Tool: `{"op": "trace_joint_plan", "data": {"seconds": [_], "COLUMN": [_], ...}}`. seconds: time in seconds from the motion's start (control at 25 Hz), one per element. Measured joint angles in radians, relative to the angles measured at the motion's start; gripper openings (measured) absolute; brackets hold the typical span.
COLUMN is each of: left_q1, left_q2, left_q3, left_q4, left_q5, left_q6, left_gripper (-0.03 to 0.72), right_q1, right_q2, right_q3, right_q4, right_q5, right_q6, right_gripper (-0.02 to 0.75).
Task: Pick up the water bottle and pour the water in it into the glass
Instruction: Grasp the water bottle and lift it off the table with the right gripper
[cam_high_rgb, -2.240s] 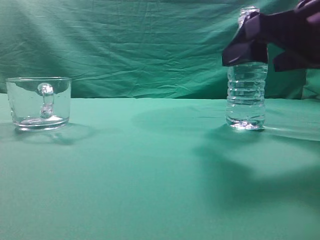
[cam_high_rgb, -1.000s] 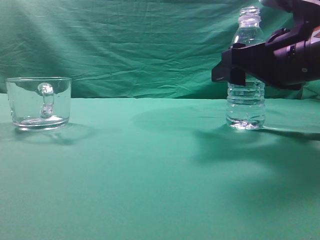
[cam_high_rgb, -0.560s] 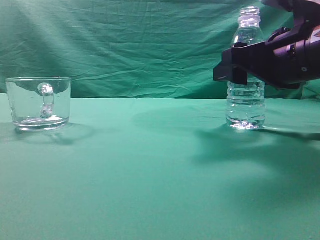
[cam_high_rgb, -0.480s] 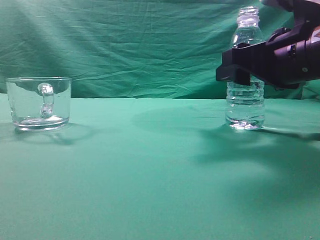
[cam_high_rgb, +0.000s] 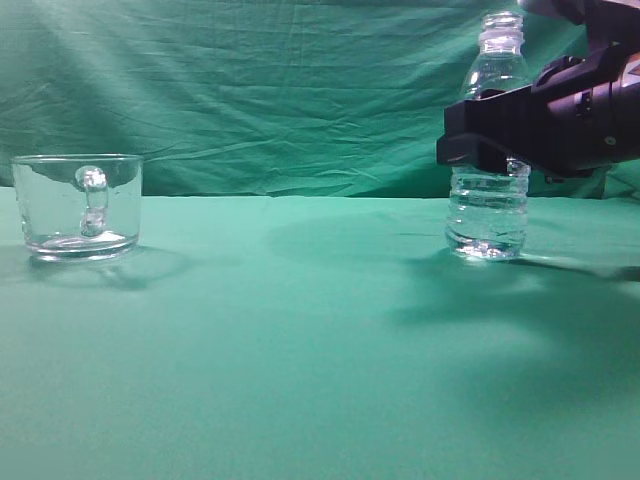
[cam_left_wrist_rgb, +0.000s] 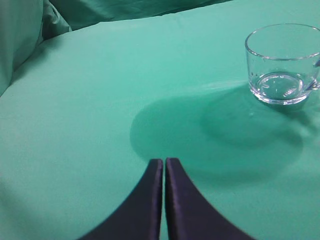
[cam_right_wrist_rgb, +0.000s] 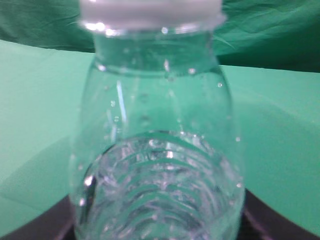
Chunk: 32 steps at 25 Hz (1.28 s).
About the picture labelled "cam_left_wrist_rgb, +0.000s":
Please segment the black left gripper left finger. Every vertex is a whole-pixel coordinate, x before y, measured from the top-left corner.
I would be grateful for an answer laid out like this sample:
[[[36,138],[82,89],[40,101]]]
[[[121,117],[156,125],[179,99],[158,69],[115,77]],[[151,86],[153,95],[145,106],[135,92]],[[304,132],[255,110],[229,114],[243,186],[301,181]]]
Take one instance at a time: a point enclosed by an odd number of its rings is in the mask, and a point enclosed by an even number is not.
[[[81,240],[158,240],[163,201],[163,161],[151,159],[122,204]]]

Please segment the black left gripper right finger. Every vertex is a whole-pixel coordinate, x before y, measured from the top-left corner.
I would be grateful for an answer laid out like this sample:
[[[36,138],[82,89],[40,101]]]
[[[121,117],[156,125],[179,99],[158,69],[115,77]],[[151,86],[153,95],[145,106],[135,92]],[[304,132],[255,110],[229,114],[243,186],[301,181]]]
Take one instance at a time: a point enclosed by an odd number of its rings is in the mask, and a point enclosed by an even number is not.
[[[165,161],[165,216],[170,240],[252,240],[199,192],[178,158]]]

